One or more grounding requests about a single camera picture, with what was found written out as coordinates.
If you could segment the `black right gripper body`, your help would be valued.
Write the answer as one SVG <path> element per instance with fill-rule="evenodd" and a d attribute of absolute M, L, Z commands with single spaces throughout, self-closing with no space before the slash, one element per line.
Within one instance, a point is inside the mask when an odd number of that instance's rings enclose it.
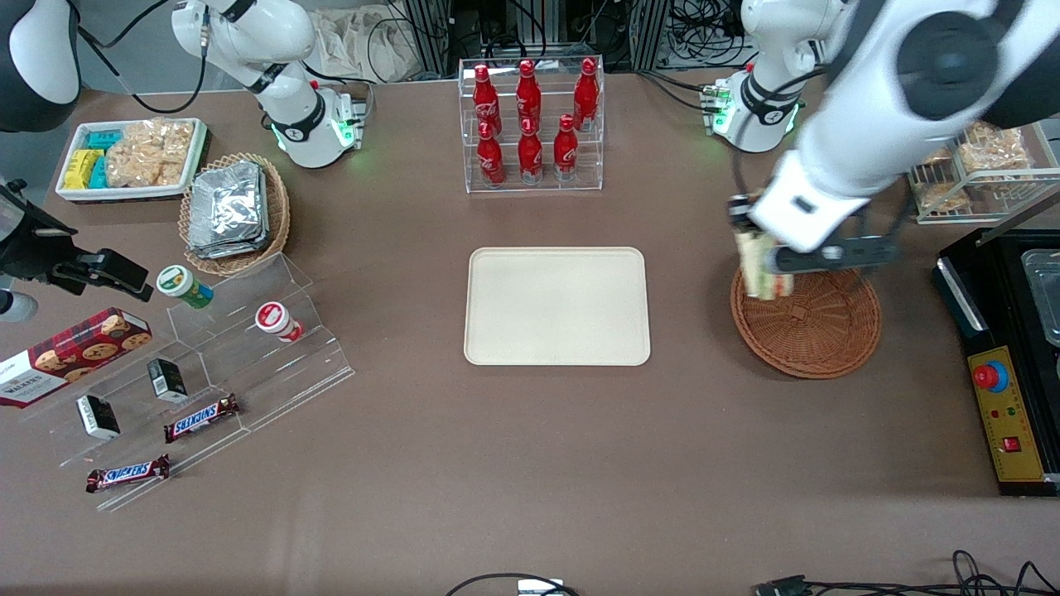
<path fill-rule="evenodd" d="M 24 199 L 24 180 L 2 185 L 1 269 L 22 281 L 53 282 L 58 267 L 75 264 L 77 231 Z"/>

